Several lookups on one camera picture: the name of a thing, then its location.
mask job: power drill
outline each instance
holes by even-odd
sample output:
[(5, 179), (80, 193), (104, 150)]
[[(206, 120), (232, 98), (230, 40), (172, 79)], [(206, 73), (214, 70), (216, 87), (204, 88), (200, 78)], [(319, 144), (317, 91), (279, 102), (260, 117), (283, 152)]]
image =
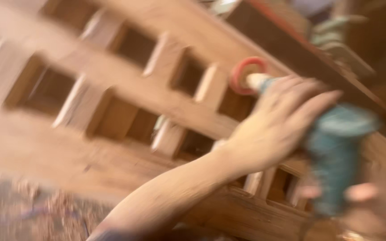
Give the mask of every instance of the power drill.
[[(233, 69), (230, 87), (242, 95), (264, 93), (279, 79), (264, 72), (263, 59), (247, 58)], [(322, 190), (313, 202), (313, 220), (342, 214), (346, 206), (344, 192), (356, 184), (360, 142), (379, 126), (377, 115), (350, 104), (333, 107), (314, 123), (303, 143), (310, 155), (312, 173)]]

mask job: dark sleeve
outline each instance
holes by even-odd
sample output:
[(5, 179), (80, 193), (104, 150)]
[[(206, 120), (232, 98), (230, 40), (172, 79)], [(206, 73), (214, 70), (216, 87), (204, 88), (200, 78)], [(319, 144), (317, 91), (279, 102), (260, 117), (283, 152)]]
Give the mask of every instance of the dark sleeve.
[(123, 235), (117, 231), (109, 230), (105, 231), (91, 241), (136, 241), (137, 239)]

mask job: teal drill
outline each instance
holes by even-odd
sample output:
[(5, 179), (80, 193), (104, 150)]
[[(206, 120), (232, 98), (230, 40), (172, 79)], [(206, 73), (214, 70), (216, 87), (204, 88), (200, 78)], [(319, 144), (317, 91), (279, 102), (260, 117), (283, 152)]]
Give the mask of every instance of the teal drill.
[[(279, 78), (262, 72), (262, 59), (247, 58), (234, 69), (230, 85), (240, 94), (264, 93)], [(322, 190), (314, 200), (314, 219), (336, 217), (344, 211), (344, 192), (356, 184), (360, 142), (379, 126), (377, 115), (351, 104), (333, 107), (314, 123), (303, 143)]]

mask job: sanding attachment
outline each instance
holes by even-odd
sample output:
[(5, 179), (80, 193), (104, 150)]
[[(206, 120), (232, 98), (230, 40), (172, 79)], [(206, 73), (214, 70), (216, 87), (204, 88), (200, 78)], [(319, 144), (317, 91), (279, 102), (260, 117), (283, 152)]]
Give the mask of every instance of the sanding attachment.
[(239, 62), (232, 70), (229, 86), (239, 95), (253, 95), (256, 92), (249, 88), (247, 76), (266, 72), (265, 60), (259, 57), (249, 57)]

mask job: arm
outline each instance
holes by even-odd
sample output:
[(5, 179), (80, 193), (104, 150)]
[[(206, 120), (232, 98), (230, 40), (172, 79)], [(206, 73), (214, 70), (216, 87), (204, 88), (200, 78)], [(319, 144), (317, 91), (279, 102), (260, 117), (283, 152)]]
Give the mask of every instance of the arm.
[(287, 157), (314, 120), (339, 96), (339, 92), (324, 92), (315, 80), (278, 80), (225, 145), (135, 190), (111, 211), (92, 238), (105, 230), (150, 238), (171, 228), (221, 186)]

